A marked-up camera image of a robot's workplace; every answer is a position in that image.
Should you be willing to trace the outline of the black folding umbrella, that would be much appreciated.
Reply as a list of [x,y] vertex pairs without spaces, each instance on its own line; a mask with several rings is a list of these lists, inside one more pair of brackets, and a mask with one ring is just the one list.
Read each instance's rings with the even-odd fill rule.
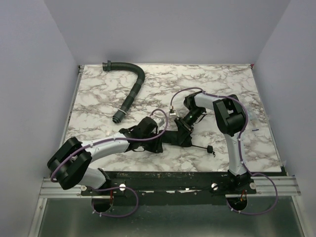
[[180,130],[178,131],[167,130],[161,136],[161,142],[164,144],[169,144],[169,145],[183,147],[183,148],[197,147],[197,148],[205,149],[207,150],[207,153],[213,154],[214,157],[216,156],[212,145],[208,145],[207,147],[193,145],[191,132],[180,131]]

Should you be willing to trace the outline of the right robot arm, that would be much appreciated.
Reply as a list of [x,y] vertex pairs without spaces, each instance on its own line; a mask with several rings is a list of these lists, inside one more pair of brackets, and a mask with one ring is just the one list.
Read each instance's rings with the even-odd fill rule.
[[215,114],[216,124],[226,139],[229,169],[228,187],[240,189],[250,181],[250,173],[243,161],[244,143],[243,132],[248,124],[248,115],[243,104],[234,94],[229,96],[215,96],[205,91],[196,92],[185,97],[184,106],[189,112],[183,117],[177,117],[177,145],[184,146],[191,139],[193,124],[207,109]]

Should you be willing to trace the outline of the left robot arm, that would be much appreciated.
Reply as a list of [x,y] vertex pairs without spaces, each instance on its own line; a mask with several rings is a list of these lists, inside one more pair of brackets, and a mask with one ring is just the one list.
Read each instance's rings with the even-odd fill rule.
[[159,140],[163,125],[161,118],[145,117],[136,126],[120,129],[104,139],[81,142],[72,137],[48,161],[51,178],[64,190],[76,185],[105,187],[109,176],[100,168],[89,168],[90,163],[109,155],[136,151],[139,147],[154,153],[154,143]]

